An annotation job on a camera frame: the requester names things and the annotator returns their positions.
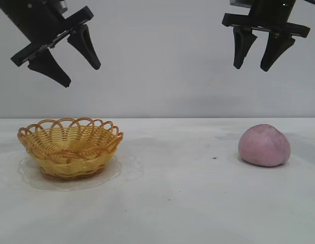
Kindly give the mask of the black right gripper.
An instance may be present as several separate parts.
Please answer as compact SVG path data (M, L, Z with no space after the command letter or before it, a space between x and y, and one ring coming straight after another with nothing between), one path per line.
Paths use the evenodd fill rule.
M230 1L230 5L249 8L247 15L226 13L224 26L232 26L234 34L234 67L240 69L252 44L257 39L252 32L259 30L270 32L260 68L267 72L276 60L295 44L292 36L306 38L310 28L304 25L289 23L295 1Z

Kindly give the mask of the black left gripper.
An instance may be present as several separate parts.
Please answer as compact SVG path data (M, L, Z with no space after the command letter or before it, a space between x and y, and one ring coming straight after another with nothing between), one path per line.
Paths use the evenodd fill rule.
M83 7L68 18L62 15L67 10L65 1L0 1L0 9L30 41L27 47L11 58L15 65L21 66L28 61L30 70L55 80L65 88L69 87L71 79L47 49L69 35L68 43L95 70L101 67L85 24L94 17L89 7Z

